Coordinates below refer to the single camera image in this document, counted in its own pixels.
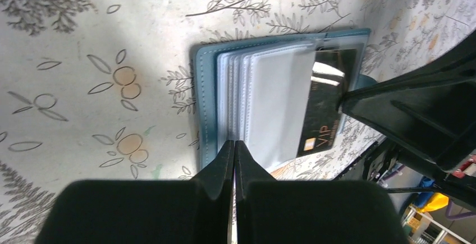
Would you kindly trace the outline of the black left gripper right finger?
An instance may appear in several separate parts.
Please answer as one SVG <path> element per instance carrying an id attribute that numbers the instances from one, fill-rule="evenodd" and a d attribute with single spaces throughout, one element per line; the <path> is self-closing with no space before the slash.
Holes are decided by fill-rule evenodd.
<path id="1" fill-rule="evenodd" d="M 387 192 L 367 181 L 279 181 L 235 142 L 238 243 L 408 243 Z"/>

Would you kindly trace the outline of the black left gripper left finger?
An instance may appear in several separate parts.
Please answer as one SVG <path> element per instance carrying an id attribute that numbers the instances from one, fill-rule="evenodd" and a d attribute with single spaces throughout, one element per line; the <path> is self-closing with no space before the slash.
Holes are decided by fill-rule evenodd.
<path id="1" fill-rule="evenodd" d="M 235 143 L 189 180 L 90 179 L 58 196 L 36 243 L 230 243 Z"/>

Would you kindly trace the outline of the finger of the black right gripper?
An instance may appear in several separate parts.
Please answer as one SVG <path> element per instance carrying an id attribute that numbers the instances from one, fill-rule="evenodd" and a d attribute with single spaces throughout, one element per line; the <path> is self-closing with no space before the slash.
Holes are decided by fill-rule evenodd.
<path id="1" fill-rule="evenodd" d="M 400 146 L 400 163 L 436 192 L 475 210 L 475 178 L 454 175 L 475 154 L 474 33 L 423 67 L 345 94 L 339 110 Z"/>

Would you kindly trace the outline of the black VIP credit card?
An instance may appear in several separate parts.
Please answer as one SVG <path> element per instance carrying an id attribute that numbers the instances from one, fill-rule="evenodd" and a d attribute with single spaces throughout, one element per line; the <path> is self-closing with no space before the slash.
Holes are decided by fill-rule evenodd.
<path id="1" fill-rule="evenodd" d="M 357 56 L 355 48 L 316 51 L 297 157 L 333 147 L 342 118 L 338 104 L 353 80 Z"/>

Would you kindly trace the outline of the blue card holder wallet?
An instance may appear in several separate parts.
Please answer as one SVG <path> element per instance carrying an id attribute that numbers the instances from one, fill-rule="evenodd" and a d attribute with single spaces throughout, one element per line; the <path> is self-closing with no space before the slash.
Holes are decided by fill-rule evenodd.
<path id="1" fill-rule="evenodd" d="M 358 50 L 346 92 L 353 91 L 370 34 L 363 28 L 199 46 L 193 67 L 200 166 L 211 163 L 228 140 L 243 141 L 266 169 L 298 158 L 316 51 Z"/>

